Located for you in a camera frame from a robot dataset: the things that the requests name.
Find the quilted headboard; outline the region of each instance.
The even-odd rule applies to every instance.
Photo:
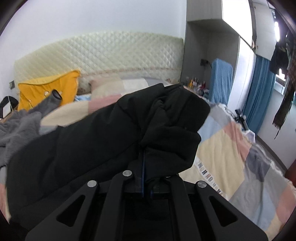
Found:
[[[98,32],[43,46],[15,62],[16,84],[81,70],[78,94],[90,93],[98,76],[180,80],[183,39],[152,33]]]

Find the pink quilt patch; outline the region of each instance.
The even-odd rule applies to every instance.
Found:
[[[95,112],[98,109],[111,105],[118,101],[122,96],[120,94],[110,95],[103,98],[96,98],[89,101],[89,114]]]
[[[6,188],[3,184],[0,184],[0,210],[3,216],[6,217]]]
[[[229,135],[230,139],[236,143],[237,150],[240,153],[242,159],[245,161],[252,144],[246,141],[241,130],[238,129],[236,123],[233,121],[226,125],[223,130],[227,135]]]
[[[285,224],[288,221],[295,207],[295,196],[291,190],[290,185],[287,185],[279,199],[279,204],[276,208],[276,214],[278,215],[282,224]]]

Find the light switch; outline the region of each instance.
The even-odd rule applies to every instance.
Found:
[[[9,83],[9,88],[12,90],[14,87],[15,87],[15,81],[13,80]]]

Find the patchwork quilt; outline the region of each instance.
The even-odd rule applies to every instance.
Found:
[[[206,181],[272,240],[296,206],[296,189],[240,124],[220,106],[210,106],[198,131],[202,142],[194,164],[180,176],[191,183]]]

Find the floor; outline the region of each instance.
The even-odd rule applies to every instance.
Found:
[[[284,169],[284,168],[283,168],[283,166],[282,166],[283,164],[281,165],[281,164],[277,161],[277,158],[274,157],[274,156],[273,156],[273,155],[267,150],[267,148],[265,147],[266,144],[265,144],[265,143],[262,143],[262,140],[258,139],[257,137],[256,137],[255,139],[256,139],[256,143],[259,144],[259,145],[264,149],[266,155],[267,155],[270,159],[272,159],[272,160],[275,162],[275,164],[278,166],[278,168],[279,168],[279,169],[283,172],[283,174],[285,175],[287,169]]]

